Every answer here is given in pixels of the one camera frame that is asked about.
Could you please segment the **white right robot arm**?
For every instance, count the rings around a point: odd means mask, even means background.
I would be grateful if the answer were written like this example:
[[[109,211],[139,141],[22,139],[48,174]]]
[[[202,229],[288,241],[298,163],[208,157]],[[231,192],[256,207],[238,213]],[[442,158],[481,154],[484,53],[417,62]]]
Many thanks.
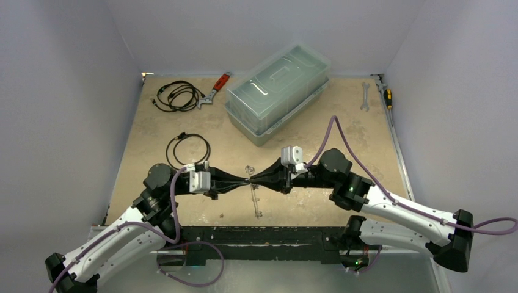
[[[388,245],[422,252],[440,266],[467,272],[473,242],[473,215],[459,209],[440,211],[397,195],[388,196],[372,180],[352,172],[352,162],[338,149],[326,150],[316,165],[304,167],[301,148],[288,146],[266,170],[253,175],[252,184],[288,194],[292,188],[331,189],[329,199],[346,211],[376,215],[392,221],[383,228],[362,217],[350,218],[343,232],[350,248]]]

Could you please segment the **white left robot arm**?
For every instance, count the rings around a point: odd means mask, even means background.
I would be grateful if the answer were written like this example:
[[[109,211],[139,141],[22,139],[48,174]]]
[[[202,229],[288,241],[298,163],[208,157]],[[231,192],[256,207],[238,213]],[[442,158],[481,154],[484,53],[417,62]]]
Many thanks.
[[[151,251],[203,245],[201,240],[182,239],[175,197],[202,194],[217,199],[249,183],[247,178],[203,164],[180,169],[152,166],[144,179],[145,189],[117,220],[73,251],[46,258],[49,291],[96,292],[103,281]]]

